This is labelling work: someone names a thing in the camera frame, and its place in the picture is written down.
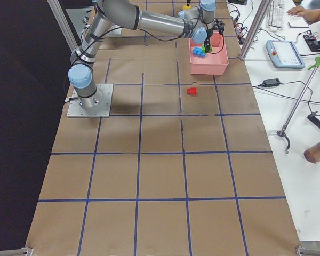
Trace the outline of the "person hand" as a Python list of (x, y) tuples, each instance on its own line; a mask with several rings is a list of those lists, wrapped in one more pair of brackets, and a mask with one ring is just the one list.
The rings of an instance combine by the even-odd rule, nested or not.
[(306, 12), (306, 9), (303, 6), (299, 5), (289, 9), (286, 13), (291, 16), (302, 17), (304, 16), (305, 12)]

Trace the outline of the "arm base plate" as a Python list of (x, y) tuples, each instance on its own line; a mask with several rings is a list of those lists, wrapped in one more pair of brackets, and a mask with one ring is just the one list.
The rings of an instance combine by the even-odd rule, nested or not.
[(90, 98), (81, 98), (77, 95), (75, 89), (69, 101), (67, 117), (68, 118), (108, 118), (111, 110), (111, 101), (113, 96), (113, 84), (96, 84), (97, 91)]

